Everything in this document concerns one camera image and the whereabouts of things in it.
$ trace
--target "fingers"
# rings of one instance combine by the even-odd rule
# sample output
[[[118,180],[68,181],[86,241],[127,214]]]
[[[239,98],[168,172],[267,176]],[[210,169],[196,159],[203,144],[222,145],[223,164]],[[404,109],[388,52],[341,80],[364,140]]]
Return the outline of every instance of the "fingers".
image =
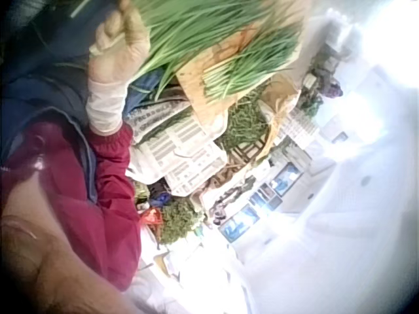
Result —
[[[138,10],[129,7],[123,14],[126,44],[134,54],[148,54],[150,50],[149,31]]]
[[[105,21],[105,34],[114,39],[123,30],[122,14],[114,11]]]
[[[132,6],[131,0],[119,0],[119,9],[125,11],[128,7]]]
[[[96,48],[99,52],[108,49],[111,46],[111,39],[106,35],[105,23],[99,25],[96,30]]]
[[[114,44],[117,37],[123,30],[122,14],[114,11],[110,17],[101,23],[96,30],[96,48],[99,52],[110,48]]]

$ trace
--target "bundle of chives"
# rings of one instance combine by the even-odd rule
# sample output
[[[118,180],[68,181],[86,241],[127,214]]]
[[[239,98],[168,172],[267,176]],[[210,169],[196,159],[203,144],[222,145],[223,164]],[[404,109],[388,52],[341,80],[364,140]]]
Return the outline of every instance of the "bundle of chives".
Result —
[[[298,45],[301,22],[281,26],[288,19],[266,20],[253,40],[235,57],[204,71],[205,93],[210,99],[223,99],[251,88],[285,64]]]
[[[150,29],[150,56],[132,80],[166,66],[156,96],[203,50],[268,16],[258,0],[133,0]]]

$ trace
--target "blue cloth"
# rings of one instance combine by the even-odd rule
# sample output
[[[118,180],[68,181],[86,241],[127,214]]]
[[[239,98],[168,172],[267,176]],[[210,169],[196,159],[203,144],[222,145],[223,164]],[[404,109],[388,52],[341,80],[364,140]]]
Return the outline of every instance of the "blue cloth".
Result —
[[[88,197],[96,202],[96,158],[82,130],[88,125],[86,67],[94,33],[116,5],[113,1],[89,1],[75,19],[74,6],[43,11],[8,47],[2,66],[1,163],[20,142],[20,133],[35,119],[58,113],[79,134],[79,158],[86,178]],[[142,76],[129,88],[124,114],[140,106],[160,81],[162,70]]]

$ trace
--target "green vegetable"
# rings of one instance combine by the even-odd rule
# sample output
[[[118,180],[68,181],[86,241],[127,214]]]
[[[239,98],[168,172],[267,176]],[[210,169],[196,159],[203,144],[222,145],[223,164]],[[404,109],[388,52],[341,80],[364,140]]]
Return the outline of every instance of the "green vegetable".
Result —
[[[134,0],[150,29],[151,51],[133,80],[166,65],[158,93],[175,72],[203,50],[265,18],[258,0]]]
[[[215,143],[230,152],[239,144],[252,144],[268,131],[264,114],[257,101],[267,82],[260,85],[228,109],[227,129]]]
[[[202,213],[196,213],[188,198],[175,198],[163,207],[163,226],[160,243],[170,244],[186,237],[192,227],[202,219]]]
[[[212,100],[223,99],[251,88],[285,64],[298,45],[301,22],[287,26],[288,5],[271,15],[258,30],[253,40],[233,58],[204,71],[206,96]]]
[[[313,118],[317,115],[321,105],[323,105],[321,96],[314,95],[313,97],[304,100],[301,104],[301,110],[303,110],[308,117]]]

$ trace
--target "hand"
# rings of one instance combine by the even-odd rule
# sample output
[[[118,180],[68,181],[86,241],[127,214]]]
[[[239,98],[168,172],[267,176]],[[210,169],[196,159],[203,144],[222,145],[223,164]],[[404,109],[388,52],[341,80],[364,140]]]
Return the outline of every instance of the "hand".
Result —
[[[130,0],[120,0],[119,10],[99,25],[95,46],[98,55],[90,58],[88,70],[94,82],[125,83],[138,71],[149,55],[150,39]]]

